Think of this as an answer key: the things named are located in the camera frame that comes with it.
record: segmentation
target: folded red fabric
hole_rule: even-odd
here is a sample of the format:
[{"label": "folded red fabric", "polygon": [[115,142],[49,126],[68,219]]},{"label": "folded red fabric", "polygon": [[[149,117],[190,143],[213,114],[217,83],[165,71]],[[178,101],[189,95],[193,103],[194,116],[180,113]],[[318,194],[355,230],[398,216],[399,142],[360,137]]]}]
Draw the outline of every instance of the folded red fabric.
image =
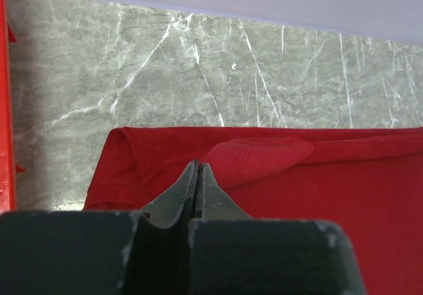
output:
[{"label": "folded red fabric", "polygon": [[141,208],[193,159],[254,218],[341,225],[370,294],[423,294],[423,128],[119,128],[85,209]]}]

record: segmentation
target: red frame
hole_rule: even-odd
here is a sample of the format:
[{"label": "red frame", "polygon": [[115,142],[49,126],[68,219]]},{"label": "red frame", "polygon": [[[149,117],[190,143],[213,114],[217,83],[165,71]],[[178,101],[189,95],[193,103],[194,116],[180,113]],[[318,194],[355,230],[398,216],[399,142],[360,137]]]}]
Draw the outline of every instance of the red frame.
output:
[{"label": "red frame", "polygon": [[0,213],[16,208],[8,39],[6,0],[0,0]]}]

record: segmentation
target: gray marble surface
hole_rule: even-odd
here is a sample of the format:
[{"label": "gray marble surface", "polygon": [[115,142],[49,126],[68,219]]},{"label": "gray marble surface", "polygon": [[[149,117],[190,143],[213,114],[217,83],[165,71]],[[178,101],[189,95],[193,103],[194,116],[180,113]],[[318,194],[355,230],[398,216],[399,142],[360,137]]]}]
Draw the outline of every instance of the gray marble surface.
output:
[{"label": "gray marble surface", "polygon": [[7,0],[21,209],[80,209],[119,126],[422,126],[423,46],[87,0]]}]

